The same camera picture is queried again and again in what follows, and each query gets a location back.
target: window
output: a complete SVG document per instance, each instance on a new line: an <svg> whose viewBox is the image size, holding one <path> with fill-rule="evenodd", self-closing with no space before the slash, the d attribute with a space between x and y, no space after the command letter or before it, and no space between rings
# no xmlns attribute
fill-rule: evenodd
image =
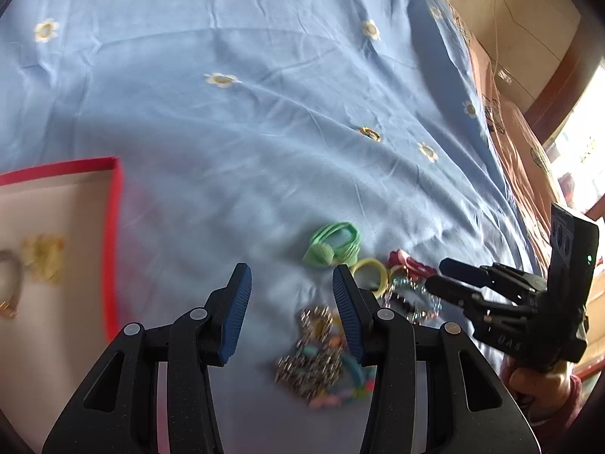
<svg viewBox="0 0 605 454"><path fill-rule="evenodd" d="M586 212L605 193L605 67L603 63L546 153L565 200Z"/></svg>

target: yellow hair tie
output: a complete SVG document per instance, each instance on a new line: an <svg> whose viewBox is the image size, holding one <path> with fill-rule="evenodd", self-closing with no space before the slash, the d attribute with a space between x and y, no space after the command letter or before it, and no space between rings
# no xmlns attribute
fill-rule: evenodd
<svg viewBox="0 0 605 454"><path fill-rule="evenodd" d="M374 297L378 299L378 297L380 297L386 292L386 287L388 286L388 272L386 271L384 264L382 264L377 259L365 258L363 260L359 260L357 263L355 263L349 268L351 275L355 276L355 272L363 266L374 266L378 269L378 272L380 273L380 286L378 287L378 290L373 292Z"/></svg>

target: pink sleeve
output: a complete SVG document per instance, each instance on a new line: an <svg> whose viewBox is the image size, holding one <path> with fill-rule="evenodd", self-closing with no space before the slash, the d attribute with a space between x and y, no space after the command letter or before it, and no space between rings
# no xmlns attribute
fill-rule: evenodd
<svg viewBox="0 0 605 454"><path fill-rule="evenodd" d="M571 376L571 393L562 408L550 419L537 425L532 425L534 434L540 443L542 452L557 442L559 436L572 424L580 412L580 396L582 381L576 375Z"/></svg>

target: hair tie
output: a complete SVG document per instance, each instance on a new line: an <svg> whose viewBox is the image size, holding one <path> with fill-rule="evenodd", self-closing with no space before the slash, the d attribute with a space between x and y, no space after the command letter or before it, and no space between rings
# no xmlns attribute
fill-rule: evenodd
<svg viewBox="0 0 605 454"><path fill-rule="evenodd" d="M380 286L378 287L378 290L373 292L374 297L378 299L378 297L386 292L386 287L388 286L388 273L386 272L386 268L384 267L384 264L377 259L366 258L364 260L359 260L357 264L354 264L350 268L351 276L355 276L355 272L363 266L374 266L380 273Z"/></svg>
<svg viewBox="0 0 605 454"><path fill-rule="evenodd" d="M351 233L349 240L344 244L332 247L324 242L329 236L340 230L348 230ZM360 246L361 234L355 225L349 222L330 223L311 236L310 246L302 257L302 261L314 266L336 266L338 264L351 266L357 262Z"/></svg>

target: bed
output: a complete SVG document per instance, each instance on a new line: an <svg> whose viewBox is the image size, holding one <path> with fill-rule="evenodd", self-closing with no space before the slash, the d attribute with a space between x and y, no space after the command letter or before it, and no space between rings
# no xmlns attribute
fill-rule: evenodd
<svg viewBox="0 0 605 454"><path fill-rule="evenodd" d="M334 305L331 271L301 262L317 228L352 222L362 257L545 268L549 204L513 169L535 145L486 115L470 39L445 0L13 0L0 172L119 157L120 324L171 323L245 261L238 350L211 374L225 452L356 452L369 401L309 412L273 383L296 312Z"/></svg>

